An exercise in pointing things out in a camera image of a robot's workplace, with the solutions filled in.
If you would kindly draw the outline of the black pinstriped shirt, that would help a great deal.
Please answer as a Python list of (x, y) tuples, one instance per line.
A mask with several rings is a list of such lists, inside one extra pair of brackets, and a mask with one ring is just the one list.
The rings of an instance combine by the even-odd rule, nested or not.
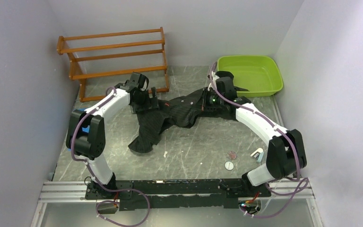
[(158, 100), (158, 109), (137, 112), (138, 136), (128, 145), (131, 151), (148, 153), (172, 126), (191, 128), (199, 117), (236, 120), (237, 106), (221, 99), (214, 90), (198, 89), (186, 96)]

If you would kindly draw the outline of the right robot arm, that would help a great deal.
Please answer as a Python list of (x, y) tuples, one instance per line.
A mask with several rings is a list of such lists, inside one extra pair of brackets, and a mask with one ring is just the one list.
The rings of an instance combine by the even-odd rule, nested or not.
[(246, 196), (253, 196), (259, 186), (280, 180), (293, 173), (301, 174), (307, 160), (302, 134), (288, 130), (265, 116), (248, 98), (238, 96), (233, 76), (228, 71), (210, 72), (210, 81), (205, 93), (205, 104), (228, 106), (234, 118), (257, 134), (268, 151), (266, 162), (243, 175), (241, 190)]

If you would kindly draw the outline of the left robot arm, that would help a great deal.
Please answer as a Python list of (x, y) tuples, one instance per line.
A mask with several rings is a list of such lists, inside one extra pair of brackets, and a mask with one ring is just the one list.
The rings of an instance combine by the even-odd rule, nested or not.
[(116, 194), (116, 176), (103, 152), (106, 144), (106, 121), (124, 107), (133, 113), (159, 108), (156, 88), (148, 89), (149, 79), (133, 72), (128, 80), (106, 90), (105, 97), (94, 106), (74, 110), (69, 119), (66, 146), (74, 161), (82, 162), (98, 185), (98, 193), (109, 199)]

